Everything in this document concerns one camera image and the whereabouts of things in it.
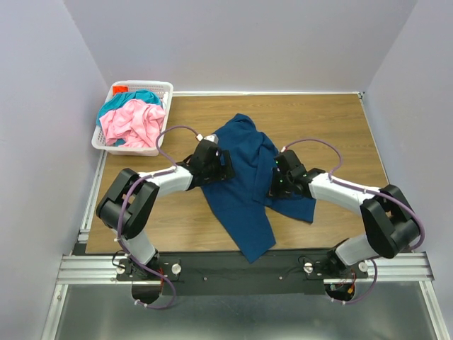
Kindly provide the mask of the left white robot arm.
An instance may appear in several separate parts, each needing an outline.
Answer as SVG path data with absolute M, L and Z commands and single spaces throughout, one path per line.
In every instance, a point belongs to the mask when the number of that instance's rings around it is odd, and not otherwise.
M 115 233 L 133 272 L 148 280 L 159 267 L 159 252 L 144 231 L 156 199 L 234 176 L 230 152 L 207 137 L 193 154 L 167 169 L 143 174 L 123 169 L 96 207 L 96 216 Z

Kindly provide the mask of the dark blue t shirt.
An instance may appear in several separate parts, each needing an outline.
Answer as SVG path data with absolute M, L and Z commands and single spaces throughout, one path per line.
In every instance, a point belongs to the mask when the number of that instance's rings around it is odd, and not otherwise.
M 202 192 L 214 216 L 247 261 L 253 263 L 276 244 L 267 207 L 286 217 L 312 223 L 316 201 L 297 195 L 268 197 L 278 150 L 264 132 L 257 130 L 250 117 L 238 113 L 214 133 L 219 146 L 230 153 L 235 176 L 203 186 Z

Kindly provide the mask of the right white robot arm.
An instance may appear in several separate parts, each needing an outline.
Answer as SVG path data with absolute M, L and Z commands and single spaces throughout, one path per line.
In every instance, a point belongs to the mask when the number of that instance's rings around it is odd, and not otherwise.
M 315 270 L 340 278 L 359 262 L 392 259 L 423 239 L 421 223 L 397 186 L 361 186 L 318 168 L 307 170 L 292 150 L 280 152 L 274 162 L 270 197 L 323 200 L 362 218 L 365 233 L 329 249 Z

